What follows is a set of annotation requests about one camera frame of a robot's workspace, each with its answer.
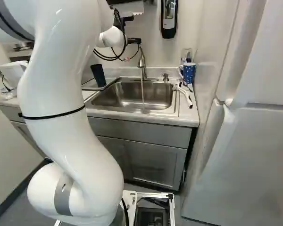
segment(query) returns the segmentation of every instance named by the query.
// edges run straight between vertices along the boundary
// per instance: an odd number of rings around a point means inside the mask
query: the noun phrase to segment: paper towel
[[[113,8],[117,8],[121,17],[127,17],[132,15],[140,15],[144,12],[143,0],[133,1],[122,4],[115,4]]]

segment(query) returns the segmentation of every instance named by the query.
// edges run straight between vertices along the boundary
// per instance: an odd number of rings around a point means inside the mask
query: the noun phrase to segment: blue mug
[[[195,73],[196,73],[196,64],[195,63],[184,63],[179,66],[179,70],[183,70],[183,80],[187,84],[193,83]]]

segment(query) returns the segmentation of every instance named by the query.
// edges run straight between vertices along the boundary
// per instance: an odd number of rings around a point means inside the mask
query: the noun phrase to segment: soap dispenser
[[[179,0],[161,0],[161,33],[164,39],[175,37]]]

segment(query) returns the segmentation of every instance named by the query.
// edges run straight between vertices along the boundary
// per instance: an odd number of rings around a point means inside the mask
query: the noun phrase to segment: gray band
[[[73,183],[74,180],[66,173],[58,181],[54,197],[54,205],[58,214],[72,216],[69,208],[69,196]]]
[[[34,36],[24,30],[14,19],[4,0],[0,0],[0,28],[15,39],[22,41],[34,40]]]

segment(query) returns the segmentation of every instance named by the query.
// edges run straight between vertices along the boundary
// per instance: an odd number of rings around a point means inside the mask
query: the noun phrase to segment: faucet
[[[138,61],[137,67],[141,68],[141,72],[142,72],[141,73],[141,79],[143,81],[158,81],[158,79],[155,79],[155,78],[148,78],[147,71],[146,71],[146,69],[147,69],[147,67],[146,67],[146,57],[145,57],[141,47],[140,47],[140,50],[141,50],[141,57]]]
[[[167,74],[167,73],[163,73],[163,74],[161,75],[161,77],[164,77],[164,78],[162,79],[163,82],[168,82],[168,81],[170,81],[170,80],[169,80],[169,74]]]

